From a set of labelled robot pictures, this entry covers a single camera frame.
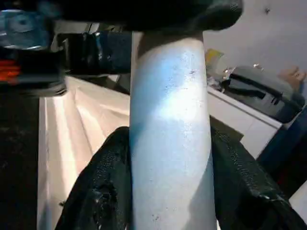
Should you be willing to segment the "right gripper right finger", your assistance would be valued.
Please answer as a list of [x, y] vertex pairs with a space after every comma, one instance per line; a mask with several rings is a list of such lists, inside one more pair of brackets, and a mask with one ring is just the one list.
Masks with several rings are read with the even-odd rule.
[[306, 223], [245, 147], [212, 129], [215, 213], [223, 230], [305, 230]]

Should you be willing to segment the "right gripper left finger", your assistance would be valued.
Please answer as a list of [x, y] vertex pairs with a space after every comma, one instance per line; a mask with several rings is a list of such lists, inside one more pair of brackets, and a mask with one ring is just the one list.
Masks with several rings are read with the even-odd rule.
[[82, 170], [57, 230], [124, 230], [131, 217], [129, 128], [112, 132]]

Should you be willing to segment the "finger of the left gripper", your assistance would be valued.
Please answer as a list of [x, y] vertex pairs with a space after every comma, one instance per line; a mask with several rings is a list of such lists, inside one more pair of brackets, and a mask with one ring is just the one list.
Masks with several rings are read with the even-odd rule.
[[243, 13], [241, 0], [61, 0], [66, 20], [120, 25], [128, 31], [220, 31]]

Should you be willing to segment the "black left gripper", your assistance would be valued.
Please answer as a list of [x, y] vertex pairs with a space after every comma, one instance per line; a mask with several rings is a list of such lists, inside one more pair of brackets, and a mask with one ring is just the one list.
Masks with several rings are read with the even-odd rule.
[[130, 73], [131, 34], [120, 28], [68, 29], [86, 13], [66, 0], [0, 3], [0, 92], [36, 97], [63, 95], [66, 77]]

